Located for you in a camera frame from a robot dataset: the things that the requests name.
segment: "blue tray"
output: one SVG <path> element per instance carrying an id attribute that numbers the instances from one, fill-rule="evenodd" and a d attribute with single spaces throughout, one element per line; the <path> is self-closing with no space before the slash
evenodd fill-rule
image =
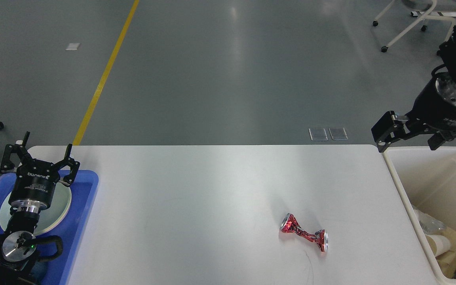
<path id="1" fill-rule="evenodd" d="M 67 175 L 69 171 L 61 170 L 61 177 Z M 0 208 L 8 193 L 13 189 L 16 175 L 8 173 L 0 177 Z M 63 239 L 63 254 L 53 261 L 48 262 L 47 274 L 41 281 L 43 285 L 65 285 L 73 266 L 76 250 L 82 238 L 82 233 L 87 224 L 87 218 L 94 202 L 98 186 L 98 175 L 91 170 L 79 170 L 75 182 L 71 188 L 71 206 L 63 219 L 53 230 L 40 235 L 46 237 L 58 235 Z M 40 245 L 38 249 L 40 255 L 54 254 L 56 247 L 54 244 Z"/>

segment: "white bin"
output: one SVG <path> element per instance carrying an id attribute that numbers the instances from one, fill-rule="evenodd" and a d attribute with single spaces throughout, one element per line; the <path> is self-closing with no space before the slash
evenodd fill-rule
<path id="1" fill-rule="evenodd" d="M 439 269 L 411 208 L 417 206 L 456 231 L 456 147 L 396 147 L 383 156 L 434 274 L 441 283 L 456 284 Z"/>

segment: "gray floor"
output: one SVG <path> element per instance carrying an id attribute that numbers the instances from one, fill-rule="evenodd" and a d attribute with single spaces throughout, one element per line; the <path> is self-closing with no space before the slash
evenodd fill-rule
<path id="1" fill-rule="evenodd" d="M 0 157 L 27 130 L 29 146 L 73 141 L 132 3 L 0 2 Z M 442 63 L 447 31 L 431 21 L 383 54 L 413 21 L 398 3 L 372 27 L 385 5 L 141 0 L 82 144 L 373 144 Z M 349 140 L 312 142 L 310 127 Z"/>

